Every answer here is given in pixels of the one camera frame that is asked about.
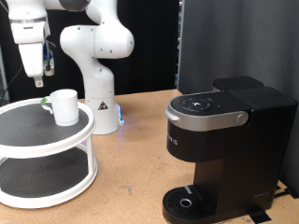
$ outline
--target black coffee maker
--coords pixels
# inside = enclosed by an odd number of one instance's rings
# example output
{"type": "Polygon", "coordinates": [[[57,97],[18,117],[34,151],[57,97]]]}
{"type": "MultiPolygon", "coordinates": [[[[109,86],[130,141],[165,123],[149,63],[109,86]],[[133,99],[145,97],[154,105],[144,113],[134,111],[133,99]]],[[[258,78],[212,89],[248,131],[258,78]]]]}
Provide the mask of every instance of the black coffee maker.
{"type": "Polygon", "coordinates": [[[251,77],[221,78],[214,91],[169,102],[167,149],[196,162],[193,185],[172,189],[172,224],[208,224],[271,207],[297,102],[251,77]]]}

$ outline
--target table surface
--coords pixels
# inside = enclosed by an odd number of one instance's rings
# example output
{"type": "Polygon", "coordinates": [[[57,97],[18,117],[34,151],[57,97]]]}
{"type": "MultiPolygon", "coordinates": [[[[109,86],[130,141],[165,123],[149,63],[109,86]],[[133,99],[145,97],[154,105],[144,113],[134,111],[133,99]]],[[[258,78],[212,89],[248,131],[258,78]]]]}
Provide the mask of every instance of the table surface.
{"type": "MultiPolygon", "coordinates": [[[[92,185],[73,200],[50,208],[25,210],[0,204],[0,224],[165,224],[163,196],[170,189],[191,185],[194,178],[194,163],[180,161],[166,149],[164,110],[177,95],[179,91],[171,90],[116,96],[125,122],[112,134],[93,137],[99,171],[92,185]]],[[[272,219],[268,223],[298,223],[298,208],[299,201],[290,195],[276,198],[266,211],[272,219]]],[[[227,223],[254,222],[244,216],[227,223]]]]}

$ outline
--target brand logo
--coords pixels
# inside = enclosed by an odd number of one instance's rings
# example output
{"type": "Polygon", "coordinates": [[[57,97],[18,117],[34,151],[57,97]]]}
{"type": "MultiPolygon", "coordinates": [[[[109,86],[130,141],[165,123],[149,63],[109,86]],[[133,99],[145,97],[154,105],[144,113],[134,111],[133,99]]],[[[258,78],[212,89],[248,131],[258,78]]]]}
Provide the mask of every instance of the brand logo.
{"type": "Polygon", "coordinates": [[[170,142],[172,142],[175,145],[178,145],[178,141],[174,139],[172,136],[170,136],[169,133],[167,134],[167,136],[170,142]]]}

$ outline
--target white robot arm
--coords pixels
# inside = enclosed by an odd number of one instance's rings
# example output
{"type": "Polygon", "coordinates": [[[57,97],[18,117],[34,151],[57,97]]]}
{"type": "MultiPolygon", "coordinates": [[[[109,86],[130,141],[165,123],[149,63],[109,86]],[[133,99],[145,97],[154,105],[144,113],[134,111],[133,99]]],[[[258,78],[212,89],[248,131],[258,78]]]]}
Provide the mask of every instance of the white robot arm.
{"type": "Polygon", "coordinates": [[[19,45],[25,72],[35,79],[37,87],[43,87],[43,46],[50,35],[46,8],[81,11],[89,3],[90,0],[7,0],[14,41],[19,45]]]}
{"type": "Polygon", "coordinates": [[[128,57],[134,37],[118,19],[117,0],[92,0],[87,15],[98,26],[64,28],[61,47],[78,65],[83,75],[85,104],[95,116],[94,134],[113,133],[121,126],[119,107],[114,101],[114,76],[97,58],[128,57]]]}

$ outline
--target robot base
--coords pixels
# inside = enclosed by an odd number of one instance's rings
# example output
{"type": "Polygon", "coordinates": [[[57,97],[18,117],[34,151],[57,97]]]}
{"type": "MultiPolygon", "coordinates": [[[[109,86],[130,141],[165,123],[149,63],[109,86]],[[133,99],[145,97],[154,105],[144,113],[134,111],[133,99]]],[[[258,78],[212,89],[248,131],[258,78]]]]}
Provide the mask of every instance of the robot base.
{"type": "Polygon", "coordinates": [[[118,104],[114,96],[105,99],[93,99],[86,97],[84,102],[93,112],[95,129],[93,134],[108,134],[117,131],[123,124],[118,104]]]}

